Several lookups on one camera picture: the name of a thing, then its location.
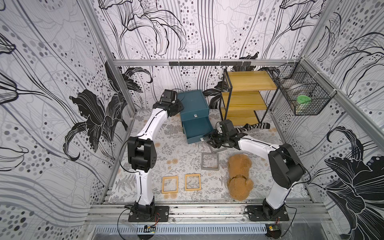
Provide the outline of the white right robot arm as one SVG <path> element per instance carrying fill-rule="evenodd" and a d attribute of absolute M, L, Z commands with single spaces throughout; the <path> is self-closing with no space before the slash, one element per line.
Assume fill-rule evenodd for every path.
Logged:
<path fill-rule="evenodd" d="M 289 144 L 269 144 L 256 140 L 235 128 L 230 120 L 219 123 L 219 128 L 212 130 L 204 136 L 207 144 L 219 149 L 226 147 L 243 151 L 242 154 L 233 155 L 228 160 L 229 179 L 227 182 L 230 196 L 236 201 L 246 200 L 252 189 L 254 181 L 250 177 L 252 162 L 248 153 L 269 160 L 273 185 L 268 196 L 263 200 L 262 206 L 247 206 L 245 213 L 251 221 L 287 221 L 285 214 L 285 200 L 292 186 L 299 182 L 306 173 L 306 169 Z"/>

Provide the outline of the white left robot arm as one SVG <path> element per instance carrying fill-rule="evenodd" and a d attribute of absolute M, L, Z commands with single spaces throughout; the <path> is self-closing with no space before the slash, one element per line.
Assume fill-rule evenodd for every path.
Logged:
<path fill-rule="evenodd" d="M 184 106 L 180 100 L 156 102 L 144 128 L 128 139 L 128 162 L 136 176 L 137 199 L 133 213 L 144 218 L 155 216 L 155 196 L 152 191 L 152 173 L 157 161 L 155 138 L 168 117 L 175 116 Z"/>

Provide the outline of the teal yellow drawer cabinet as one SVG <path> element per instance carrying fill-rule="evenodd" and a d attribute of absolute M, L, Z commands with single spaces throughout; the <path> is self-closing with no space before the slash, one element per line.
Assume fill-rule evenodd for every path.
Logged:
<path fill-rule="evenodd" d="M 181 110 L 183 133 L 188 144 L 205 140 L 205 136 L 213 130 L 209 119 L 210 108 L 201 90 L 178 94 L 184 109 Z"/>

